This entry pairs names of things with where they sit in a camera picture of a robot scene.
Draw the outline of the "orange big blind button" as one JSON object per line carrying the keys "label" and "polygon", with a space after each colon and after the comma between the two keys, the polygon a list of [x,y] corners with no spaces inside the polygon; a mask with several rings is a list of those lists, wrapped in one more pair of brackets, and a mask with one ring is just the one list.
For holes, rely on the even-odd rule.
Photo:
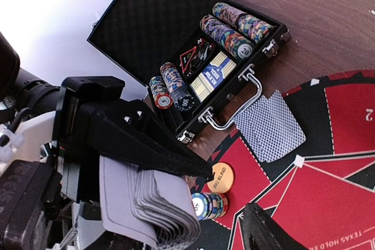
{"label": "orange big blind button", "polygon": [[212,166],[213,180],[207,183],[209,190],[213,193],[228,193],[235,181],[233,168],[224,162],[216,163]]}

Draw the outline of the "mixed colour chip stack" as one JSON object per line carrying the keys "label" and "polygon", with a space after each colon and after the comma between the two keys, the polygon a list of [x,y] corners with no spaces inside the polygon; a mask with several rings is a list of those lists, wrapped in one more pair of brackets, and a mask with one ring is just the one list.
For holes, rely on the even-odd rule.
{"label": "mixed colour chip stack", "polygon": [[229,210],[229,201],[220,193],[193,193],[193,207],[199,221],[223,217]]}

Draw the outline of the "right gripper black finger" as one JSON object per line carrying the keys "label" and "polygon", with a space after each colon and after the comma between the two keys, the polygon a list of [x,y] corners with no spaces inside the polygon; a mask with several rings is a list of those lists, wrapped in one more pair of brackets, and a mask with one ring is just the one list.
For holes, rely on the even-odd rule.
{"label": "right gripper black finger", "polygon": [[257,203],[243,212],[244,249],[307,249],[284,231]]}

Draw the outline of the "blue backed card deck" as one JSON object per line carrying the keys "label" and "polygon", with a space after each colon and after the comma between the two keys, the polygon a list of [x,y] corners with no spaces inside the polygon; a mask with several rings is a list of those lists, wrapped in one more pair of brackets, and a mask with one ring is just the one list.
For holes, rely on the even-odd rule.
{"label": "blue backed card deck", "polygon": [[184,178],[101,156],[103,227],[152,249],[186,249],[201,227]]}

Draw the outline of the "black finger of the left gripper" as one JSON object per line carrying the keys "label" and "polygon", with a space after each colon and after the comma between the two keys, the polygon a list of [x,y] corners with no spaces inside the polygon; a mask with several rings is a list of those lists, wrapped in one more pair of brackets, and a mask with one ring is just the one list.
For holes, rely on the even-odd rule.
{"label": "black finger of the left gripper", "polygon": [[213,178],[212,167],[179,142],[142,101],[92,102],[87,142],[100,155],[176,176]]}

